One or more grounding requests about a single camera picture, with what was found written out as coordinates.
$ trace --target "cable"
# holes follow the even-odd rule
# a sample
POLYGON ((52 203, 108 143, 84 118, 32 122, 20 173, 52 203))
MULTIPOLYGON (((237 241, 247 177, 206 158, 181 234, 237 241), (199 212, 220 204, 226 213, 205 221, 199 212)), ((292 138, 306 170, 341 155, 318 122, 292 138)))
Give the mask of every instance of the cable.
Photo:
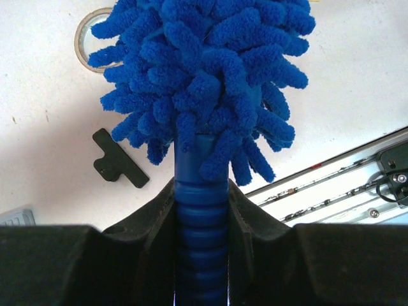
POLYGON ((404 197, 401 199, 397 199, 397 200, 387 198, 385 195, 381 194, 381 190, 380 190, 381 185, 388 183, 389 179, 395 175, 407 175, 408 176, 408 169, 391 171, 391 172, 386 173, 386 176, 378 180, 378 183, 375 186, 375 191, 378 194, 378 196, 381 199, 383 199, 385 202, 388 202, 388 203, 398 203, 398 202, 408 199, 408 194, 406 194, 405 192, 403 192, 404 197))

